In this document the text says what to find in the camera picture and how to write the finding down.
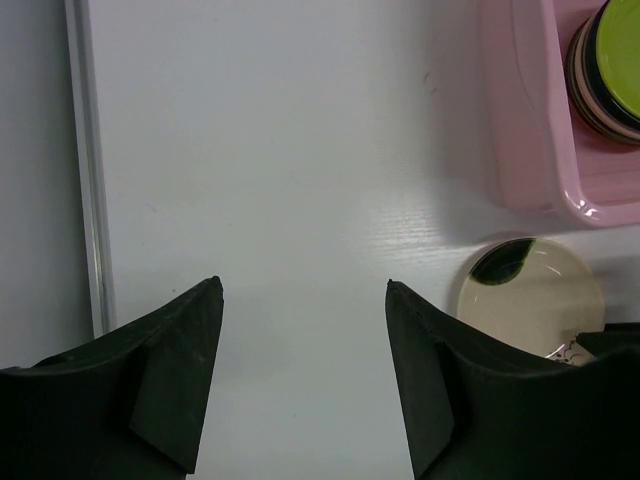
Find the green plate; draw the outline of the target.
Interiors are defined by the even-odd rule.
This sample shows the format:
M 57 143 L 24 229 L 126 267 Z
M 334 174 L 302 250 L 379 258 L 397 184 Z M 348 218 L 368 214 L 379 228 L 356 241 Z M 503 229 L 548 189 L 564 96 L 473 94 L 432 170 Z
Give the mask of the green plate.
M 639 117 L 639 0 L 608 1 L 596 29 L 596 59 L 609 93 Z

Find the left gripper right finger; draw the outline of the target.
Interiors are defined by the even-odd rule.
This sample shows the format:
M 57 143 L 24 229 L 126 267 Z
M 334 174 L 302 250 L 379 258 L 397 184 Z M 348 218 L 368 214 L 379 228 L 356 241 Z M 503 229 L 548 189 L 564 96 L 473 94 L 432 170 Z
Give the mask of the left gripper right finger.
M 573 366 L 502 343 L 408 286 L 385 312 L 418 479 L 635 479 L 639 328 L 582 334 Z

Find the cream plate with black brushstroke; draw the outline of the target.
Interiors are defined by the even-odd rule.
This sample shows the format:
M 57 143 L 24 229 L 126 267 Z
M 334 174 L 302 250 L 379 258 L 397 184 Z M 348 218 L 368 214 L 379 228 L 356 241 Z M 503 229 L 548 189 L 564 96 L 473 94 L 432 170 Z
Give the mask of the cream plate with black brushstroke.
M 478 256 L 461 283 L 455 316 L 518 350 L 582 366 L 594 355 L 577 337 L 604 330 L 605 301 L 580 256 L 558 242 L 525 237 Z

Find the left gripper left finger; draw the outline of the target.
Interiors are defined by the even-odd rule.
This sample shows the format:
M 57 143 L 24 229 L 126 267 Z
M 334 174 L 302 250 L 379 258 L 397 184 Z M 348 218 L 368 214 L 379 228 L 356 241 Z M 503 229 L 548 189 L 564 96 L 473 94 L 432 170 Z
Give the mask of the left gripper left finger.
M 223 321 L 205 279 L 32 367 L 1 372 L 5 479 L 183 479 L 197 465 Z

